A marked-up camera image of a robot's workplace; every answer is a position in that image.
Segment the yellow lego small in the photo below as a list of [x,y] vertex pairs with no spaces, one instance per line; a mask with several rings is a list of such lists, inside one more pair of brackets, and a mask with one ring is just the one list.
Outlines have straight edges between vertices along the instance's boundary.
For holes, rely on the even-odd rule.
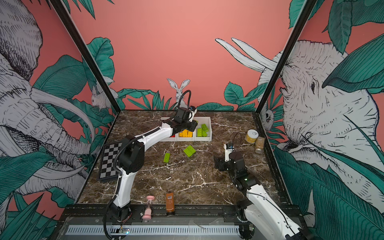
[[188,131],[188,130],[183,130],[182,132],[179,133],[180,138],[192,138],[193,137],[193,132]]

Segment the large green lego plate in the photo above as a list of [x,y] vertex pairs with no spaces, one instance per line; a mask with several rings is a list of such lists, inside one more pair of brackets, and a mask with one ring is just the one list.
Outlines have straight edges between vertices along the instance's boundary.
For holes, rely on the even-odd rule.
[[191,146],[189,145],[188,147],[186,147],[183,152],[187,155],[187,157],[191,157],[192,155],[194,155],[196,153],[196,150]]

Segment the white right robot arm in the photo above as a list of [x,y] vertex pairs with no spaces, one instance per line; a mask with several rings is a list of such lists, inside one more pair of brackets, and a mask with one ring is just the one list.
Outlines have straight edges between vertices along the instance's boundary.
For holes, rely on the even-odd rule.
[[214,158],[215,169],[227,172],[234,186],[247,198],[238,204],[241,221],[252,223],[268,240],[314,240],[307,228],[294,222],[269,196],[245,166],[243,154],[232,152]]

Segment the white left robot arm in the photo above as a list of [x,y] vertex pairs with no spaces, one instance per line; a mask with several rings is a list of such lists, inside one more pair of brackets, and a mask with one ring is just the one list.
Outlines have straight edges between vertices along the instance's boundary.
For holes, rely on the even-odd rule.
[[107,206],[107,214],[119,222],[131,216],[131,191],[137,172],[143,167],[145,152],[158,142],[188,130],[193,132],[198,122],[194,120],[195,107],[180,107],[176,113],[163,120],[156,128],[136,136],[128,135],[113,160],[113,168],[119,174],[115,194]]

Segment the white left bin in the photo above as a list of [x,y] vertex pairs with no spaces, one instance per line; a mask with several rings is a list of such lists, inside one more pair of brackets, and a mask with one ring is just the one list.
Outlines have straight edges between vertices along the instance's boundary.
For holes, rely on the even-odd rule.
[[[164,121],[168,118],[169,117],[161,117],[161,121]],[[162,142],[177,142],[177,141],[178,141],[178,137],[176,137],[176,135],[173,135],[171,137],[168,137],[162,140]]]

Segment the white bin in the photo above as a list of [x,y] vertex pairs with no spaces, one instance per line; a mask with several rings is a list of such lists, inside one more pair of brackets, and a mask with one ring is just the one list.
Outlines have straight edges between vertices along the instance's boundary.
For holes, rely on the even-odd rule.
[[[210,117],[194,117],[194,120],[198,123],[194,135],[193,141],[206,141],[210,142],[212,140],[212,127],[211,127],[211,118]],[[203,125],[207,127],[207,131],[203,130]]]
[[176,135],[177,142],[193,142],[195,140],[195,132],[184,130]]
[[[161,121],[164,121],[168,118],[169,117],[161,117]],[[171,137],[168,137],[162,140],[162,142],[177,142],[177,141],[178,141],[178,137],[176,137],[176,135],[173,135]]]

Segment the white middle bin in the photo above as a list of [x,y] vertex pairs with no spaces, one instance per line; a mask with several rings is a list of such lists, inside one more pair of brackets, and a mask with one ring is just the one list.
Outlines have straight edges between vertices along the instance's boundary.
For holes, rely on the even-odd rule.
[[195,140],[195,132],[184,130],[176,135],[177,142],[193,142]]

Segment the white right bin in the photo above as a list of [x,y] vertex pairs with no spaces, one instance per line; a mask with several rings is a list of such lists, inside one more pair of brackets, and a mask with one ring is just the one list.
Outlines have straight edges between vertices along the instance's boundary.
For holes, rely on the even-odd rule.
[[[194,120],[198,123],[194,135],[193,141],[206,141],[210,142],[212,140],[212,127],[211,127],[211,118],[210,117],[194,117]],[[207,127],[207,131],[203,130],[203,125]]]

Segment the brown spice jar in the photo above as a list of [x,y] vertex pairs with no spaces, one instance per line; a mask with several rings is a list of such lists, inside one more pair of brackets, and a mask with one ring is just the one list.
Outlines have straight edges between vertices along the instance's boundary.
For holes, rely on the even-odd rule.
[[265,138],[258,137],[255,141],[255,153],[262,154],[264,152]]

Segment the yellow tape roll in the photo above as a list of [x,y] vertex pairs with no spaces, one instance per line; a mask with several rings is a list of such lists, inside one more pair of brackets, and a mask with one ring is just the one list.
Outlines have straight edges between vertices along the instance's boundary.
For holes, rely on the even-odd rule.
[[254,143],[257,140],[258,137],[259,137],[258,131],[250,129],[250,130],[247,131],[247,134],[245,136],[245,140],[248,143],[252,144],[252,143]]

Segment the brown orange bottle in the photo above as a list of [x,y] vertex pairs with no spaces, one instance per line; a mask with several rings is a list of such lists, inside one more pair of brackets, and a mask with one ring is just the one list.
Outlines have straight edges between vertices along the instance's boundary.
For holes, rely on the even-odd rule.
[[166,194],[166,215],[171,216],[175,214],[175,198],[174,193]]

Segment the black white checkerboard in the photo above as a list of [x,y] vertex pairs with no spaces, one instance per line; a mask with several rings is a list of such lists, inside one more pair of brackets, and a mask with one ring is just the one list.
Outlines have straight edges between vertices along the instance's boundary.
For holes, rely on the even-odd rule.
[[117,180],[119,174],[113,168],[113,162],[117,156],[122,142],[105,144],[103,146],[103,154],[101,155],[99,168],[99,182],[108,182]]

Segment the pink hourglass timer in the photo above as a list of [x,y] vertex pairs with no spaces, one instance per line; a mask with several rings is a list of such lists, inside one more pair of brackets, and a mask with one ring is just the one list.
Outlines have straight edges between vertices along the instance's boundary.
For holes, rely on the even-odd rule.
[[147,196],[147,206],[143,214],[143,220],[148,221],[152,218],[152,205],[155,200],[155,196]]

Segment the white perforated rail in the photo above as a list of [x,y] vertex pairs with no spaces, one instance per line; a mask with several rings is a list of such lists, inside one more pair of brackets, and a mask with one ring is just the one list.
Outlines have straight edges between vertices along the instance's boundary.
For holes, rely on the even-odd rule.
[[[148,235],[177,235],[177,236],[238,236],[238,226],[198,226],[198,225],[124,225],[107,226],[111,236],[148,236]],[[65,233],[66,236],[103,236],[103,226],[96,225],[70,225]]]

